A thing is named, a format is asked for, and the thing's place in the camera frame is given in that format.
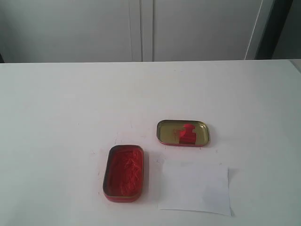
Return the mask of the red plastic stamp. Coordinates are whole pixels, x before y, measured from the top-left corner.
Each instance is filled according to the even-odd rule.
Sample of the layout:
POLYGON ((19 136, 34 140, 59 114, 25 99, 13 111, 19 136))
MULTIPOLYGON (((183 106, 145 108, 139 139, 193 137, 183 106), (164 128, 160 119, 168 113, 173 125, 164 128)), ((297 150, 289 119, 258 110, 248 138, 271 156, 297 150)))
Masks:
POLYGON ((194 145, 197 140, 197 134, 193 131, 195 126, 193 124, 185 124, 183 126, 184 130, 180 131, 179 143, 194 145))

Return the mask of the red ink pad tin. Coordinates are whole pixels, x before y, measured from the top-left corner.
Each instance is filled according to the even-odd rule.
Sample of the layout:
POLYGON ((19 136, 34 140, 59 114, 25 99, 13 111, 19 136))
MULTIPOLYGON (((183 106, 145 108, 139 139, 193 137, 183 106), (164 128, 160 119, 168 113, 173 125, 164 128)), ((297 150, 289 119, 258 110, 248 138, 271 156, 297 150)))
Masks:
POLYGON ((134 202, 143 191, 144 151, 138 145, 116 145, 109 151, 103 193, 111 202, 134 202))

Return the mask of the gold tin lid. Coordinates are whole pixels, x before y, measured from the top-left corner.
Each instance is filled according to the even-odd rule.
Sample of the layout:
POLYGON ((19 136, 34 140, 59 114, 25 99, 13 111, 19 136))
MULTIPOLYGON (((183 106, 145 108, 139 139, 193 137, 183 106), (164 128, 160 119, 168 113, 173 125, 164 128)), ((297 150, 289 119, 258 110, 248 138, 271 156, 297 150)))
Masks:
POLYGON ((157 139, 165 145, 202 147, 210 143, 210 131, 208 126, 201 121, 162 120, 157 124, 157 139), (183 126, 188 123, 195 126, 193 131, 197 134, 197 140, 194 145, 179 143, 180 131, 184 130, 183 126))

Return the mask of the white paper sheet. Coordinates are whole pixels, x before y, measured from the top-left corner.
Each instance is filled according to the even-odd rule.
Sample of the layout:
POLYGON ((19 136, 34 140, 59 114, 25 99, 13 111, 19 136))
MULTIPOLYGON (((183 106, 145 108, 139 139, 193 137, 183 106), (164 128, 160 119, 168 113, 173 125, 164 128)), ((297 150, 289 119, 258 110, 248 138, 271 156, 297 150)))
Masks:
POLYGON ((158 208, 231 216, 228 167, 165 161, 162 166, 158 208))

